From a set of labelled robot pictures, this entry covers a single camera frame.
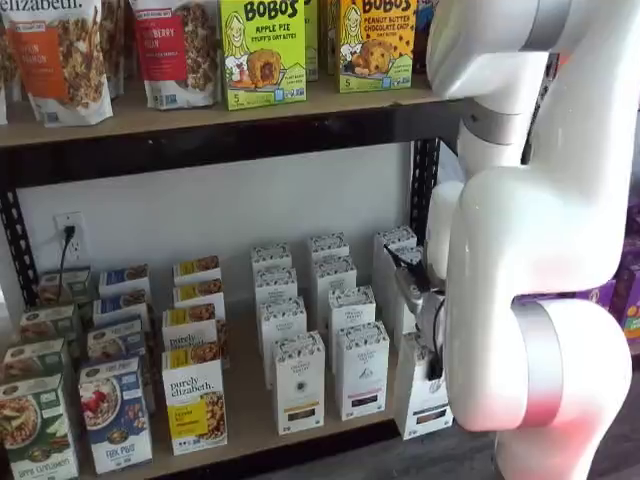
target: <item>electrical outlet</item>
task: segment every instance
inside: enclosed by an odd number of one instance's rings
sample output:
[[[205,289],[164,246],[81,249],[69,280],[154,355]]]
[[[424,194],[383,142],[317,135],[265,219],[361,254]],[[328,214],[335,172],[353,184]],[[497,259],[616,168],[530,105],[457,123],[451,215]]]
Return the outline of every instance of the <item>electrical outlet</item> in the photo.
[[[89,245],[87,242],[87,228],[82,212],[60,213],[53,216],[56,224],[56,232],[60,238],[60,252],[64,248],[64,228],[74,226],[76,233],[69,242],[65,256],[65,265],[85,265],[89,263]]]

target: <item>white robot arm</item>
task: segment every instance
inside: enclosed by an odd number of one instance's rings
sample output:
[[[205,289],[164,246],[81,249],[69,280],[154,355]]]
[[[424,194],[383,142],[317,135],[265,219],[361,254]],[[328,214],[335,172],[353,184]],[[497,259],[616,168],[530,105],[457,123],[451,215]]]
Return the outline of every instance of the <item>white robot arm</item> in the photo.
[[[528,166],[511,155],[519,140],[504,162],[491,150],[505,145],[464,150],[474,167],[447,194],[448,252],[434,271],[446,268],[444,367],[458,422],[498,431],[496,459],[509,480],[586,479],[630,385],[624,335],[586,301],[512,301],[594,288],[617,267],[640,96],[640,2],[442,0],[432,35],[436,93],[475,96],[479,111],[498,114],[510,114],[515,98],[530,115],[537,89],[519,89],[524,72],[539,85],[544,52],[571,51],[533,129]],[[488,118],[493,127],[482,128],[496,135],[511,124]],[[525,122],[515,122],[524,138]],[[460,141],[483,140],[478,132],[466,128]],[[434,251],[427,255],[433,265]]]

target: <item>granola bag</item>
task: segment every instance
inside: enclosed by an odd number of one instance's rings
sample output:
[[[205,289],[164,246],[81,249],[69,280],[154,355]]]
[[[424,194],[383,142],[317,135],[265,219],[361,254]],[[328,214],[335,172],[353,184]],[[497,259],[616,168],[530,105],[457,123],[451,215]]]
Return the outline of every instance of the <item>granola bag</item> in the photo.
[[[212,105],[220,97],[217,0],[131,0],[147,106]]]
[[[102,0],[100,47],[111,98],[124,93],[124,3]]]
[[[100,46],[100,0],[7,0],[2,7],[39,121],[47,127],[93,125],[113,115]]]

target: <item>orange label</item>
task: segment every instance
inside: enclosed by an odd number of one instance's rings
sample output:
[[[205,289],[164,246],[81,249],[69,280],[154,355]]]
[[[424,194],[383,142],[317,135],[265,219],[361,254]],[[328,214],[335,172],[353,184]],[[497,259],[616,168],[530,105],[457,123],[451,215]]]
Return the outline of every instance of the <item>orange label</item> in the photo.
[[[42,98],[67,98],[58,30],[45,22],[12,22],[9,41],[27,91]]]

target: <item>floor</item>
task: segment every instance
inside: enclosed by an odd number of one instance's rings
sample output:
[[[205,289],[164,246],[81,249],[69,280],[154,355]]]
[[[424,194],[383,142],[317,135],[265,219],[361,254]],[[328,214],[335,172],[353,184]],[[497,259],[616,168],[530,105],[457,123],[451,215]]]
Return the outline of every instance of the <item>floor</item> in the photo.
[[[590,479],[640,479],[640,373],[602,442]],[[494,480],[493,439],[458,427],[408,442],[392,440],[255,480]]]

